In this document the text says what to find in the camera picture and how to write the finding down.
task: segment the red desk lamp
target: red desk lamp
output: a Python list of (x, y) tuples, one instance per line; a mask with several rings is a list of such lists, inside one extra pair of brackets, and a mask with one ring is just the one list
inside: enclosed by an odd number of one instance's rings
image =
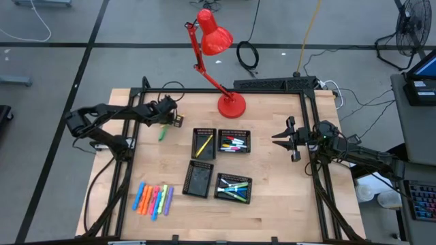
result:
[[(218, 27), (210, 10), (200, 10), (197, 15), (197, 21), (203, 31), (202, 51), (205, 55), (216, 55), (228, 49), (233, 43), (232, 34), (222, 27)], [(197, 26), (194, 23), (186, 23), (189, 37), (193, 47), (194, 54), (197, 57), (197, 64), (193, 67), (200, 72), (213, 86), (223, 93), (218, 100), (218, 110), (226, 118), (238, 118), (245, 111), (245, 100), (238, 93), (228, 92), (222, 85), (218, 84), (212, 77), (206, 73), (203, 63), (202, 51), (198, 46), (196, 31)]]

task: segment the wooden table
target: wooden table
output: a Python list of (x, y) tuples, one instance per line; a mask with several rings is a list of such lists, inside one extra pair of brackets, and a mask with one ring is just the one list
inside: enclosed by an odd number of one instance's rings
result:
[[(337, 111), (331, 91), (316, 91), (320, 120), (329, 120), (339, 126)], [(129, 89), (114, 89), (109, 104), (126, 105)], [(307, 149), (299, 147), (301, 161), (291, 162), (291, 153), (272, 143), (271, 136), (285, 130), (285, 120), (294, 116), (296, 128), (303, 127), (298, 95), (244, 94), (247, 101), (245, 113), (238, 119), (226, 119), (217, 111), (220, 94), (187, 93), (178, 102), (178, 112), (185, 116), (183, 127), (170, 127), (162, 142), (158, 142), (159, 125), (141, 125), (129, 197), (125, 211), (123, 240), (180, 240), (191, 241), (246, 241), (270, 242), (277, 236), (280, 242), (321, 242), (320, 222), (317, 215), (313, 181), (304, 172), (309, 161)], [(145, 101), (156, 100), (156, 93), (147, 93)], [(313, 124), (308, 105), (309, 119)], [(104, 129), (120, 134), (122, 120), (111, 120)], [(182, 195), (187, 166), (191, 159), (192, 130), (196, 127), (217, 129), (243, 129), (251, 131), (251, 153), (217, 153), (211, 161), (213, 179), (208, 199)], [(110, 160), (108, 151), (98, 152), (90, 181)], [(89, 200), (88, 226), (101, 214), (107, 204), (114, 164), (98, 179)], [(253, 192), (249, 205), (213, 198), (217, 173), (235, 174), (253, 178)], [(330, 175), (338, 209), (356, 233), (365, 237), (362, 219), (350, 171), (337, 164), (330, 164)], [(168, 216), (159, 215), (157, 221), (140, 216), (131, 209), (139, 183), (153, 186), (174, 186), (174, 197)], [(113, 212), (110, 233), (114, 233), (118, 208)], [(80, 217), (77, 234), (84, 233)], [(333, 228), (328, 222), (329, 234)]]

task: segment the pink highlighter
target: pink highlighter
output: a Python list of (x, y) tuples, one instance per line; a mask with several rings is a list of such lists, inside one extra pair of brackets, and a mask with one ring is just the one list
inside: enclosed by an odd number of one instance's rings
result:
[(153, 195), (151, 196), (151, 203), (150, 203), (150, 207), (149, 207), (149, 214), (153, 215), (153, 211), (155, 210), (155, 205), (156, 205), (156, 198), (157, 198), (157, 194), (159, 193), (160, 188), (158, 186), (155, 186), (155, 188), (153, 188)]

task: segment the keyboard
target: keyboard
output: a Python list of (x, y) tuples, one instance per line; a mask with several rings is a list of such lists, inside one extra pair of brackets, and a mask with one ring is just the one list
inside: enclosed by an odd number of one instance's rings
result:
[(269, 88), (269, 89), (286, 89), (287, 91), (313, 89), (316, 82), (315, 76), (299, 78), (267, 78), (267, 79), (250, 79), (235, 80), (234, 88)]
[(436, 183), (404, 181), (413, 219), (436, 222)]

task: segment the gray floor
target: gray floor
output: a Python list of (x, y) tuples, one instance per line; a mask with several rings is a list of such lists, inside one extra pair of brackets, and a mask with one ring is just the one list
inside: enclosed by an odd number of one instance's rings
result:
[[(187, 43), (183, 24), (193, 21), (197, 12), (188, 2), (111, 0), (97, 42)], [(41, 17), (53, 32), (50, 41), (87, 42), (101, 3), (102, 0), (74, 0), (72, 9), (39, 7)], [(256, 3), (221, 2), (222, 9), (215, 16), (220, 25), (234, 34), (234, 42), (248, 38)], [(252, 42), (301, 44), (315, 4), (316, 0), (262, 1)], [(309, 43), (373, 44), (377, 37), (394, 31), (396, 16), (391, 0), (325, 1)], [(26, 38), (43, 39), (46, 35), (29, 8), (17, 7), (10, 1), (0, 2), (0, 28)], [(434, 30), (429, 45), (436, 44)], [(0, 33), (0, 42), (15, 41)], [(0, 244), (15, 240), (83, 52), (82, 48), (0, 48), (0, 74), (31, 76), (34, 81), (31, 88), (0, 86), (0, 104), (11, 105), (15, 113), (0, 142)], [(230, 49), (205, 58), (209, 74), (227, 87), (232, 87), (234, 80), (250, 78), (238, 64), (235, 52)], [(303, 62), (310, 54), (319, 52), (306, 50)], [(258, 78), (291, 76), (300, 54), (299, 50), (281, 49), (260, 49), (259, 53)], [(407, 62), (398, 52), (384, 54), (395, 62)], [(147, 76), (154, 87), (171, 80), (191, 88), (211, 87), (192, 69), (194, 63), (190, 49), (95, 48), (73, 108), (107, 102), (112, 88), (139, 86), (142, 76)], [(307, 68), (321, 80), (334, 80), (340, 87), (353, 89), (361, 101), (389, 89), (390, 74), (398, 72), (378, 61), (375, 51), (361, 50), (327, 52), (314, 57)], [(350, 93), (344, 92), (344, 97), (345, 105), (338, 111), (340, 118), (358, 108)], [(392, 93), (379, 101), (391, 98)], [(344, 134), (362, 134), (382, 110), (383, 107), (365, 108), (345, 119), (341, 123)], [(402, 137), (398, 114), (392, 105), (363, 138), (363, 144), (387, 150), (401, 143)], [(72, 140), (65, 131), (28, 242), (74, 236), (93, 155), (72, 149)], [(361, 205), (361, 211), (369, 239), (397, 244), (390, 238), (396, 231), (394, 213), (380, 209), (374, 202)]]

